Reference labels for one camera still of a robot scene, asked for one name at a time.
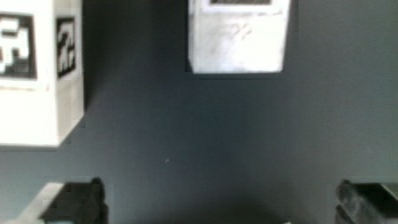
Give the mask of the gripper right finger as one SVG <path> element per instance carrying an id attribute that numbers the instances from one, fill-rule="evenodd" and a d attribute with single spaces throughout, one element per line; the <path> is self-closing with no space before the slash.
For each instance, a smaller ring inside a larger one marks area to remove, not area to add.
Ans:
<path id="1" fill-rule="evenodd" d="M 398 224 L 398 183 L 342 181 L 335 224 Z"/>

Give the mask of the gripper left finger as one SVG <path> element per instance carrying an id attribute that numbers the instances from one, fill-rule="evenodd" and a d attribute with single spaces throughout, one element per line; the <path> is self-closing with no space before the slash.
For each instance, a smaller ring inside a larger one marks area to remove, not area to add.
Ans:
<path id="1" fill-rule="evenodd" d="M 11 224 L 109 224 L 102 179 L 50 182 Z"/>

